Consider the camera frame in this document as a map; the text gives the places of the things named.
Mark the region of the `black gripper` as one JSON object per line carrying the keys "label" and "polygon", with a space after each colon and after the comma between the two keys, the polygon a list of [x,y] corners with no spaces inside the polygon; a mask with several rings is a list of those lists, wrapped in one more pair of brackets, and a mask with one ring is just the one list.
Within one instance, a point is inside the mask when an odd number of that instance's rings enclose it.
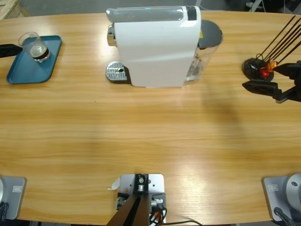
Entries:
{"label": "black gripper", "polygon": [[286,100],[301,101],[301,62],[285,63],[274,68],[274,71],[294,81],[294,86],[282,93],[276,82],[250,80],[242,86],[249,92],[270,96],[274,99],[280,98],[279,103]]}

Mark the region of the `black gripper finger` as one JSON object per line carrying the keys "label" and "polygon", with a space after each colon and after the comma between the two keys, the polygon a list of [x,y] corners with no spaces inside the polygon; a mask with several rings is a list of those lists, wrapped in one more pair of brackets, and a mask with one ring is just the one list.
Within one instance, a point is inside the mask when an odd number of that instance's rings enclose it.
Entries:
{"label": "black gripper finger", "polygon": [[14,44],[1,44],[0,45],[0,58],[12,57],[21,53],[23,49]]}

